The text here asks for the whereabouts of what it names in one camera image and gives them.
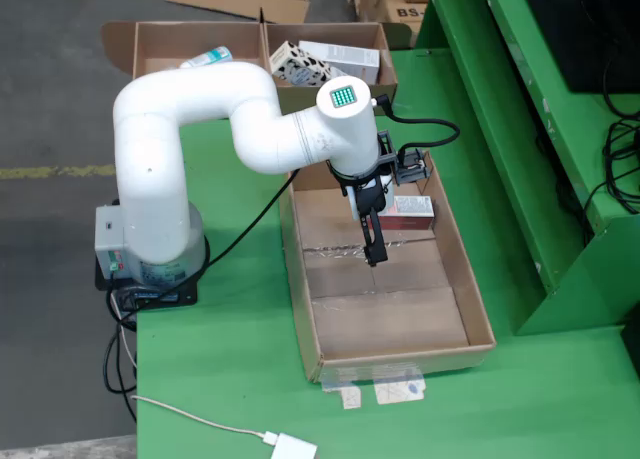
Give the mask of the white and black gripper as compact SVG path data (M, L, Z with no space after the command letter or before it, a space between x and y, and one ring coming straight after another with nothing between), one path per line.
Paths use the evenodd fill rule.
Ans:
M392 200L392 167L382 164L361 176L342 174L331 162L328 168L348 199L353 219L360 221L368 264L375 267L386 262L388 254L378 213Z

